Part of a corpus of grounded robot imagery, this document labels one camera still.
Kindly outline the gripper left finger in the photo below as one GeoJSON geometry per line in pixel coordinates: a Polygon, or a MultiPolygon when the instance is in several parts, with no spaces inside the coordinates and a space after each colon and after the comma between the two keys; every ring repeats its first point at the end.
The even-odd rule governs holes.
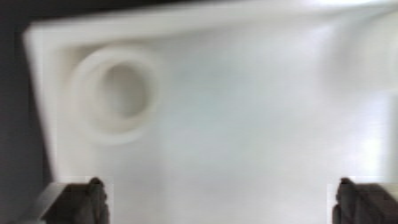
{"type": "Polygon", "coordinates": [[[52,183],[24,214],[24,224],[111,224],[106,184],[52,183]]]}

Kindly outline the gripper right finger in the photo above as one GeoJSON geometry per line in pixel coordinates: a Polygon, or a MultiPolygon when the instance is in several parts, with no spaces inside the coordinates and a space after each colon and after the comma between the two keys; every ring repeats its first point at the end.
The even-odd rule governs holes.
{"type": "Polygon", "coordinates": [[[398,184],[342,179],[333,224],[398,224],[398,184]]]}

